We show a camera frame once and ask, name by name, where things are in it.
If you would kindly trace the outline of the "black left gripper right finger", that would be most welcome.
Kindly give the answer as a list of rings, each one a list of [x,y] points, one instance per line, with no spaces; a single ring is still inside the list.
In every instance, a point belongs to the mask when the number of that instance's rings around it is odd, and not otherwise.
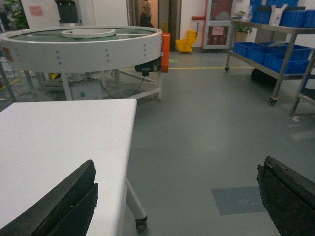
[[[315,234],[315,183],[267,156],[258,166],[262,203],[282,236]]]

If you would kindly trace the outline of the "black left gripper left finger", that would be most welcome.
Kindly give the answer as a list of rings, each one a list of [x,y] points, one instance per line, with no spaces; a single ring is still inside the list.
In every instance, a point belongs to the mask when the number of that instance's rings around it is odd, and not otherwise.
[[[0,230],[2,236],[84,236],[98,201],[96,169],[87,160]]]

